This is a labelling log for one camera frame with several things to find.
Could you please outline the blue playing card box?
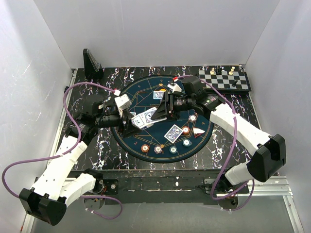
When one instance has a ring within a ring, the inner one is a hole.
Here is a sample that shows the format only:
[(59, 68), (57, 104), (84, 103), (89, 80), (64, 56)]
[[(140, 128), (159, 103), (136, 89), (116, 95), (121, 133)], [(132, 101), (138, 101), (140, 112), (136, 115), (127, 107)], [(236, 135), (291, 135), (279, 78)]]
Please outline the blue playing card box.
[(153, 126), (153, 123), (146, 122), (146, 119), (143, 113), (136, 115), (134, 118), (131, 119), (131, 121), (132, 121), (132, 125), (134, 125), (135, 127), (141, 130), (144, 130), (144, 129), (147, 129)]

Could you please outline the deck of playing cards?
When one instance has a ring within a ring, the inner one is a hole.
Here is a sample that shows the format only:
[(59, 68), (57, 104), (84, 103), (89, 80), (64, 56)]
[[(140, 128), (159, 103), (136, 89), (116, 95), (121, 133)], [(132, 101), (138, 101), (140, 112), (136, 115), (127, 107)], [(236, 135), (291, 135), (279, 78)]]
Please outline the deck of playing cards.
[(153, 108), (150, 108), (150, 109), (146, 110), (145, 112), (141, 113), (141, 115), (142, 115), (142, 117), (146, 123), (152, 122), (151, 117), (155, 113), (156, 110), (157, 110), (157, 108), (153, 107)]

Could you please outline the orange chips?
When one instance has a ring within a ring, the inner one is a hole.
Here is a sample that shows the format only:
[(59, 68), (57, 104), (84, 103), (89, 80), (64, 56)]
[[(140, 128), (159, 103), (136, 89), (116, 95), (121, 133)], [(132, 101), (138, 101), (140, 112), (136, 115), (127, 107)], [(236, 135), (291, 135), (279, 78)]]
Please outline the orange chips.
[(183, 128), (182, 128), (182, 130), (183, 130), (183, 135), (189, 135), (190, 134), (190, 128), (188, 127), (188, 126), (184, 126)]

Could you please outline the blue white chips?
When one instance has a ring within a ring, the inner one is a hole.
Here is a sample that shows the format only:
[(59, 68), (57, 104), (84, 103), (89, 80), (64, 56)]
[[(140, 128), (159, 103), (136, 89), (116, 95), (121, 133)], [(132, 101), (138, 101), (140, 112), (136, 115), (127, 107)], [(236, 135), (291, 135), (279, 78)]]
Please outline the blue white chips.
[(189, 116), (189, 122), (195, 122), (197, 120), (196, 115), (190, 115)]

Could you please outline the orange poker chip stack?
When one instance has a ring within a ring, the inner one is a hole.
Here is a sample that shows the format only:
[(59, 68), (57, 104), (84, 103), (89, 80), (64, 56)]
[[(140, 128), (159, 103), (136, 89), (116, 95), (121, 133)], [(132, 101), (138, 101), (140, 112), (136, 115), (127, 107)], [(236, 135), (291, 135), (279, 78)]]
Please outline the orange poker chip stack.
[(146, 152), (148, 152), (149, 148), (150, 148), (149, 145), (143, 144), (143, 145), (141, 146), (141, 151), (144, 152), (144, 153), (146, 153)]

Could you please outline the green chips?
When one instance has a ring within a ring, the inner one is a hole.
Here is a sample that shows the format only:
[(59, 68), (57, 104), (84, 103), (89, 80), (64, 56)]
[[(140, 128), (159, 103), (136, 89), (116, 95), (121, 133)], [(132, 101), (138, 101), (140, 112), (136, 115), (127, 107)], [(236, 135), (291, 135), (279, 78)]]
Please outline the green chips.
[(183, 146), (185, 146), (185, 147), (191, 146), (191, 141), (188, 139), (183, 139), (182, 143), (183, 143)]

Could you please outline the blue white poker chip stack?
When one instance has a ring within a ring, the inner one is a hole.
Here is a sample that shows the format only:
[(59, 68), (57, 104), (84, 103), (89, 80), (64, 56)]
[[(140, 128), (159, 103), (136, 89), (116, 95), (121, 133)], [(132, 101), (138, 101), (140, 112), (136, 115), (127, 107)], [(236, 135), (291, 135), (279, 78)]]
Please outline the blue white poker chip stack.
[(160, 154), (160, 153), (162, 153), (162, 148), (161, 148), (161, 146), (155, 146), (154, 152), (155, 152), (155, 154)]

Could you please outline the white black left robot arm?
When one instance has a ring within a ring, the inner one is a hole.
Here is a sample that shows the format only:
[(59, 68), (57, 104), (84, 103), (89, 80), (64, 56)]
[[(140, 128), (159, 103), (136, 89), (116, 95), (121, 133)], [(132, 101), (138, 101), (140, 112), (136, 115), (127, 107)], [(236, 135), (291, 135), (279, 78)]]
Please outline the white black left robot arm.
[(71, 124), (66, 130), (58, 149), (60, 157), (52, 159), (30, 189), (24, 188), (20, 192), (19, 199), (28, 214), (55, 226), (65, 215), (67, 207), (84, 193), (102, 194), (105, 191), (102, 173), (90, 168), (69, 184), (64, 185), (64, 182), (100, 128), (118, 126), (124, 130), (125, 122), (131, 125), (130, 105), (129, 97), (122, 94), (115, 98), (114, 111), (105, 113), (102, 96), (88, 96), (83, 109), (73, 117), (76, 124)]

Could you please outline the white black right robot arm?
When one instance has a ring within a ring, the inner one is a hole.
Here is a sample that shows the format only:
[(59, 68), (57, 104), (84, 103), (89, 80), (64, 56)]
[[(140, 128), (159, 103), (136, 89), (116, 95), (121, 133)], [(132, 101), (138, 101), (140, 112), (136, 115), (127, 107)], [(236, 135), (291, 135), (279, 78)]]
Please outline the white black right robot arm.
[(176, 119), (179, 112), (194, 110), (226, 130), (252, 156), (250, 161), (222, 171), (213, 183), (213, 189), (220, 184), (224, 192), (231, 193), (238, 184), (249, 180), (265, 182), (286, 164), (286, 143), (281, 135), (271, 136), (253, 126), (237, 114), (233, 105), (218, 91), (208, 93), (203, 88), (205, 82), (198, 77), (181, 77), (182, 88), (177, 81), (175, 77), (169, 82), (170, 91), (164, 94), (151, 119)]

